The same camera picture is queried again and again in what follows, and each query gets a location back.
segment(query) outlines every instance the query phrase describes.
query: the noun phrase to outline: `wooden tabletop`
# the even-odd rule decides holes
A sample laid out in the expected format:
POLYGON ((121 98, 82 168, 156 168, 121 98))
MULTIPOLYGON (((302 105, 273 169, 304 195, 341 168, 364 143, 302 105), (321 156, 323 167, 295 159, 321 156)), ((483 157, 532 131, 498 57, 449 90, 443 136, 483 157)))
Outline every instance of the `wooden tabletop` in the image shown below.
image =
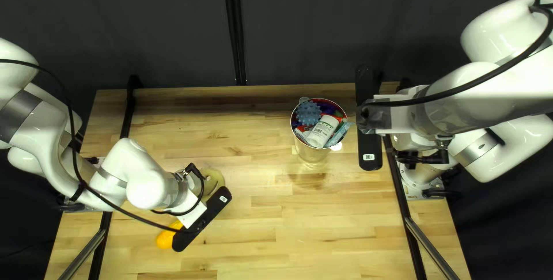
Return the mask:
MULTIPOLYGON (((101 279, 415 279, 386 157, 357 162, 356 130, 321 163, 294 149, 290 114, 302 96, 355 116, 354 84, 136 90, 130 137, 166 171, 219 169, 231 203, 186 248, 156 247, 158 228, 115 212, 101 279)), ((125 90, 96 94, 81 155, 105 156, 119 139, 125 90)), ((461 279, 465 259, 445 200, 410 201, 413 219, 461 279)), ((131 210, 161 224, 174 217, 131 210)), ((99 229, 101 213, 65 213, 46 279, 57 279, 99 229)), ((430 279, 442 279, 425 255, 430 279)), ((91 258, 75 279, 87 279, 91 258)))

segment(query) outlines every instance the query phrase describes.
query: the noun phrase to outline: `black backdrop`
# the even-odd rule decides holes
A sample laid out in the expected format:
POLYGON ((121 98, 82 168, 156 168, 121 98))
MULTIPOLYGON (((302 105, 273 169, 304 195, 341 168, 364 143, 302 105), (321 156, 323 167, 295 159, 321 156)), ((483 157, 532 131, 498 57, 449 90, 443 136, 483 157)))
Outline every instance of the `black backdrop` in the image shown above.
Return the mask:
MULTIPOLYGON (((431 82, 468 62, 462 29, 502 1, 242 0, 248 84, 352 82, 359 63, 389 80, 431 82)), ((0 0, 0 36, 59 75, 85 121, 94 91, 124 87, 131 73, 147 87, 234 85, 225 0, 0 0)), ((37 83, 59 95, 48 78, 37 83)), ((549 278, 551 203, 537 196, 551 188, 552 152, 489 184, 453 179, 465 193, 451 209, 474 279, 549 278)), ((7 278, 39 279, 59 220, 55 193, 0 156, 0 202, 10 206, 0 265, 7 278), (31 196, 43 203, 22 202, 31 196)))

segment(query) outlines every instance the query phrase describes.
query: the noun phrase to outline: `label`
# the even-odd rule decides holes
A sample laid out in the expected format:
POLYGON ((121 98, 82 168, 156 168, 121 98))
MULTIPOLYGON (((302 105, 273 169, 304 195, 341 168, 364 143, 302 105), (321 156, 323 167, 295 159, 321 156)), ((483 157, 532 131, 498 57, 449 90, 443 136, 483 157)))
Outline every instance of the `label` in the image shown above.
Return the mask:
POLYGON ((364 161, 371 161, 371 160, 374 160, 374 154, 364 154, 364 155, 363 155, 363 160, 364 160, 364 161))

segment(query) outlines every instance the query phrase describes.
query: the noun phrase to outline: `black pole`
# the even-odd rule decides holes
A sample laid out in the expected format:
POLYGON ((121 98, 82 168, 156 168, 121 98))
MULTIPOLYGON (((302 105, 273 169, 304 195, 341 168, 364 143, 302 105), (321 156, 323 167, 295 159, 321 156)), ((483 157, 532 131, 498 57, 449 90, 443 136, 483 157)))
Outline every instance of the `black pole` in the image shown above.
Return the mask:
POLYGON ((407 199, 405 198, 402 179, 399 174, 397 164, 395 163, 395 157, 391 153, 391 149, 393 149, 393 147, 391 146, 390 135, 386 135, 384 137, 384 147, 386 148, 386 156, 388 157, 388 164, 390 165, 391 179, 394 181, 399 211, 402 214, 403 228, 405 229, 409 252, 411 252, 411 260, 415 269, 415 276, 417 280, 426 280, 426 272, 424 271, 423 259, 420 255, 417 239, 411 234, 411 231, 407 227, 406 223, 406 220, 411 218, 411 212, 409 211, 409 206, 407 205, 407 199))
POLYGON ((245 67, 244 29, 242 25, 241 0, 225 0, 227 9, 228 33, 231 38, 232 57, 234 60, 234 74, 237 86, 248 83, 245 67))
MULTIPOLYGON (((119 138, 129 137, 130 123, 133 119, 133 113, 135 112, 136 99, 134 96, 134 92, 136 88, 143 88, 142 83, 137 76, 131 75, 127 83, 127 107, 125 108, 125 116, 123 117, 123 124, 121 125, 121 134, 119 135, 119 138)), ((104 235, 102 243, 100 243, 96 250, 94 250, 92 264, 90 265, 90 271, 88 273, 88 280, 100 279, 100 271, 102 269, 103 255, 106 251, 107 236, 109 234, 109 227, 111 225, 112 215, 113 212, 102 213, 100 229, 104 229, 106 233, 104 235)))

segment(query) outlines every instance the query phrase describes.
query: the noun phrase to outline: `yellow object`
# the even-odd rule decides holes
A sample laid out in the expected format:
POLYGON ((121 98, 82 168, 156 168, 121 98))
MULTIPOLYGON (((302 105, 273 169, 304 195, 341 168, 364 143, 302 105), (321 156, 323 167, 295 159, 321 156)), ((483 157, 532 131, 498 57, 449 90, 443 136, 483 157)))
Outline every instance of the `yellow object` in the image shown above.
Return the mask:
MULTIPOLYGON (((169 227, 175 228, 175 229, 181 229, 183 228, 183 223, 180 221, 175 221, 173 224, 171 224, 169 227)), ((172 248, 173 246, 173 237, 175 236, 176 232, 164 230, 160 234, 158 234, 158 237, 156 238, 156 245, 158 248, 172 248)))
MULTIPOLYGON (((210 197, 211 193, 213 193, 217 185, 225 186, 225 178, 223 177, 223 174, 221 173, 221 171, 212 169, 212 168, 204 168, 200 170, 200 173, 204 177, 209 178, 209 180, 206 181, 205 183, 204 197, 202 198, 202 201, 205 202, 210 197)), ((175 228, 175 229, 181 229, 183 227, 183 223, 177 220, 169 227, 175 228)), ((158 248, 162 248, 162 249, 172 248, 173 237, 175 236, 175 234, 176 232, 173 232, 173 231, 168 231, 168 230, 162 231, 156 238, 156 245, 158 246, 158 248)))

